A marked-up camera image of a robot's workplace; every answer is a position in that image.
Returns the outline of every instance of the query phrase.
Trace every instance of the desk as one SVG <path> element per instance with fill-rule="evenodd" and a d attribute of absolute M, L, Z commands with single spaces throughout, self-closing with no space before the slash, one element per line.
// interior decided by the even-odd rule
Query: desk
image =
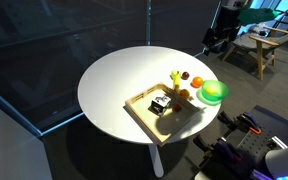
<path fill-rule="evenodd" d="M 189 80 L 181 81 L 199 107 L 201 119 L 194 119 L 168 142 L 182 140 L 206 127 L 217 115 L 220 104 L 208 106 L 196 98 L 196 88 L 190 86 L 195 76 L 204 80 L 217 79 L 198 59 L 170 48 L 139 46 L 110 53 L 93 63 L 83 74 L 78 85 L 78 101 L 85 116 L 97 128 L 117 139 L 148 144 L 157 177 L 164 174 L 156 144 L 125 110 L 125 101 L 147 88 L 163 82 L 173 87 L 172 70 L 190 73 Z"/>

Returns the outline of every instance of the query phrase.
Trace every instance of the glass wall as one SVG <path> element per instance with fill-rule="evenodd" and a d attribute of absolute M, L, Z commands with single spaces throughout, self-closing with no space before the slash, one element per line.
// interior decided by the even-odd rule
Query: glass wall
<path fill-rule="evenodd" d="M 43 134 L 82 114 L 79 79 L 102 56 L 145 45 L 200 53 L 218 3 L 0 0 L 0 107 Z"/>

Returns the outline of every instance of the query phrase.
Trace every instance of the round white table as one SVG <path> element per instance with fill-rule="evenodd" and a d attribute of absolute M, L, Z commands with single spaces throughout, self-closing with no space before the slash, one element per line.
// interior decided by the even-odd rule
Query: round white table
<path fill-rule="evenodd" d="M 91 123 L 117 139 L 148 144 L 157 177 L 164 174 L 157 146 L 127 113 L 125 101 L 159 82 L 173 87 L 172 70 L 189 72 L 189 79 L 181 80 L 180 89 L 190 92 L 193 98 L 190 102 L 201 113 L 201 119 L 190 121 L 168 141 L 175 142 L 205 128 L 220 109 L 220 104 L 209 106 L 196 97 L 198 89 L 190 85 L 195 76 L 204 80 L 217 78 L 210 68 L 193 56 L 155 46 L 118 50 L 93 63 L 78 85 L 79 104 Z"/>

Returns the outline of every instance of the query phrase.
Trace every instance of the chair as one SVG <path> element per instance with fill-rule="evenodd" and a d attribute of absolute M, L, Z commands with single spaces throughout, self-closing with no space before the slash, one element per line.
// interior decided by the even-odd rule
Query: chair
<path fill-rule="evenodd" d="M 272 63 L 273 66 L 275 65 L 274 50 L 288 42 L 288 31 L 270 27 L 265 28 L 270 30 L 269 37 L 261 38 L 250 33 L 243 34 L 232 42 L 232 47 L 227 51 L 222 61 L 225 61 L 233 52 L 242 52 L 244 54 L 254 52 L 257 54 L 258 78 L 263 80 L 265 67 L 269 63 Z M 283 36 L 275 37 L 277 32 L 282 33 Z"/>

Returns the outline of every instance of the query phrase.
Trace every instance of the green bowl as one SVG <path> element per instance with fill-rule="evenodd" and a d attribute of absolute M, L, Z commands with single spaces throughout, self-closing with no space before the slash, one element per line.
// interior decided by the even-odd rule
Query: green bowl
<path fill-rule="evenodd" d="M 212 102 L 218 102 L 224 99 L 229 93 L 228 87 L 217 80 L 206 80 L 202 84 L 202 96 Z"/>

